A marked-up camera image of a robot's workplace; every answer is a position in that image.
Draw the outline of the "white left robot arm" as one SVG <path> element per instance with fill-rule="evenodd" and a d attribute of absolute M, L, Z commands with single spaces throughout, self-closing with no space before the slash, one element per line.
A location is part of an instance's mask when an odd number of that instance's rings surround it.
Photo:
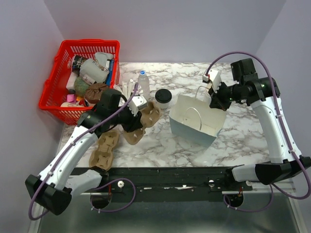
<path fill-rule="evenodd" d="M 90 110 L 80 115 L 70 139 L 56 157 L 38 175 L 30 174 L 25 180 L 31 197 L 30 220 L 38 220 L 48 212 L 60 215 L 73 197 L 88 190 L 102 192 L 107 188 L 107 178 L 96 168 L 91 167 L 74 178 L 70 175 L 92 144 L 103 133 L 111 132 L 113 126 L 121 125 L 128 132 L 142 128 L 140 104 L 133 101 L 138 97 L 138 84 L 131 89 L 129 97 L 119 90 L 107 89 Z"/>

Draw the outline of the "light blue paper bag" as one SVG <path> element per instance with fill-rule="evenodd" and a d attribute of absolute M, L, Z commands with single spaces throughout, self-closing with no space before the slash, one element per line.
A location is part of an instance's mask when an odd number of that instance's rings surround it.
<path fill-rule="evenodd" d="M 224 126 L 227 112 L 210 108 L 211 101 L 179 94 L 170 107 L 171 132 L 205 148 L 210 147 Z"/>

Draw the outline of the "black cup lid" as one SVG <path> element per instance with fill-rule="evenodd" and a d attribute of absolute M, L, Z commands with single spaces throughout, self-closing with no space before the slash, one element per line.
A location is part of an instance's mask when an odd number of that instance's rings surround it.
<path fill-rule="evenodd" d="M 172 100 L 172 93 L 165 88 L 159 89 L 155 93 L 155 99 L 159 103 L 168 103 Z"/>

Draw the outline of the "white plastic pouch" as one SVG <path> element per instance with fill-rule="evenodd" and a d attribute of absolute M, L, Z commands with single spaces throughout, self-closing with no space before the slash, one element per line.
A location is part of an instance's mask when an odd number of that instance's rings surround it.
<path fill-rule="evenodd" d="M 89 58 L 80 67 L 80 77 L 90 84 L 105 83 L 108 74 L 109 69 L 100 65 L 97 59 Z"/>

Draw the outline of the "brown cardboard cup carrier stack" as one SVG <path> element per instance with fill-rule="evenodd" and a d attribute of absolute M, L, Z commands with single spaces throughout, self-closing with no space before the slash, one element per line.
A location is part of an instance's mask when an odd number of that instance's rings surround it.
<path fill-rule="evenodd" d="M 97 148 L 90 156 L 89 167 L 110 170 L 114 160 L 113 149 L 118 145 L 119 138 L 120 133 L 117 130 L 103 133 L 97 141 Z"/>

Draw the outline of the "red plastic shopping basket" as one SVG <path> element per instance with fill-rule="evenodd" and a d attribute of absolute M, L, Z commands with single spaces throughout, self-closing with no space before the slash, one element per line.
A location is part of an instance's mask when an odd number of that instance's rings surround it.
<path fill-rule="evenodd" d="M 84 96 L 95 82 L 80 68 L 81 63 L 95 60 L 99 52 L 105 53 L 108 74 L 104 83 L 112 88 L 118 84 L 120 77 L 119 51 L 120 43 L 117 40 L 64 40 L 54 58 L 50 76 L 45 81 L 38 107 L 68 125 L 75 125 L 80 114 L 92 107 Z"/>

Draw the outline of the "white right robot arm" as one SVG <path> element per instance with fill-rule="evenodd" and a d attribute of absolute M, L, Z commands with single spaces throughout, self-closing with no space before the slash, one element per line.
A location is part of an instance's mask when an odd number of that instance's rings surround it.
<path fill-rule="evenodd" d="M 236 84 L 227 86 L 216 70 L 208 69 L 203 75 L 211 83 L 210 108 L 226 111 L 232 102 L 246 103 L 255 111 L 261 124 L 269 151 L 269 161 L 232 168 L 224 177 L 224 186 L 235 190 L 241 182 L 272 184 L 292 178 L 311 166 L 310 157 L 302 156 L 285 120 L 280 91 L 274 79 L 259 78 L 252 59 L 231 64 Z"/>

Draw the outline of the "brown round chocolate cake box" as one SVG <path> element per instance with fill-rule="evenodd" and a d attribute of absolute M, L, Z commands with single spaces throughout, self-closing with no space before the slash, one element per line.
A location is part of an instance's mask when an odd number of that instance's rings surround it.
<path fill-rule="evenodd" d="M 102 93 L 108 89 L 109 86 L 104 83 L 92 84 L 86 90 L 84 98 L 89 104 L 96 104 L 100 100 Z"/>

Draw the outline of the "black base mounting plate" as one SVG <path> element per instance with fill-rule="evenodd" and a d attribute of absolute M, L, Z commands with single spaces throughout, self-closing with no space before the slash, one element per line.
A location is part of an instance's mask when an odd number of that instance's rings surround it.
<path fill-rule="evenodd" d="M 227 167 L 116 167 L 95 168 L 102 177 L 100 186 L 89 193 L 102 200 L 111 190 L 112 202 L 221 201 L 223 193 L 251 191 L 245 182 L 228 177 Z"/>

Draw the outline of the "clear water bottle blue cap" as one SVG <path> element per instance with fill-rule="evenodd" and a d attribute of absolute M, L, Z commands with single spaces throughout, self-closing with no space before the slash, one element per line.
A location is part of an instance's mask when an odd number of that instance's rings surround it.
<path fill-rule="evenodd" d="M 141 87 L 143 96 L 148 99 L 150 97 L 150 82 L 149 77 L 146 74 L 146 71 L 141 70 L 138 76 L 138 83 Z"/>

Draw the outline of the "white paper cup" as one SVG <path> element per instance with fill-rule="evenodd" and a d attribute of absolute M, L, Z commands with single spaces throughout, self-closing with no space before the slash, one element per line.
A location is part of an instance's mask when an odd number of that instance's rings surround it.
<path fill-rule="evenodd" d="M 170 106 L 171 101 L 165 101 L 165 102 L 160 102 L 159 100 L 156 101 L 156 105 L 158 108 L 160 108 L 161 110 L 165 110 L 168 109 Z"/>

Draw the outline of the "green round sponge ball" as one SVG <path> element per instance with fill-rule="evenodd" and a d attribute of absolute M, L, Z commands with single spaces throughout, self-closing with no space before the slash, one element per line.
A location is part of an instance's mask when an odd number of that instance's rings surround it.
<path fill-rule="evenodd" d="M 89 88 L 89 84 L 87 84 L 81 77 L 78 77 L 75 80 L 74 90 L 77 95 L 84 96 L 88 88 Z"/>

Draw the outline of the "dark printed can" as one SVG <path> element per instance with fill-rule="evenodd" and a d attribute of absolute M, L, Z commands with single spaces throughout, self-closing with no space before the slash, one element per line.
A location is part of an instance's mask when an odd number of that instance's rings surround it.
<path fill-rule="evenodd" d="M 79 55 L 74 55 L 71 61 L 71 71 L 79 73 L 81 65 L 87 60 L 87 58 Z"/>

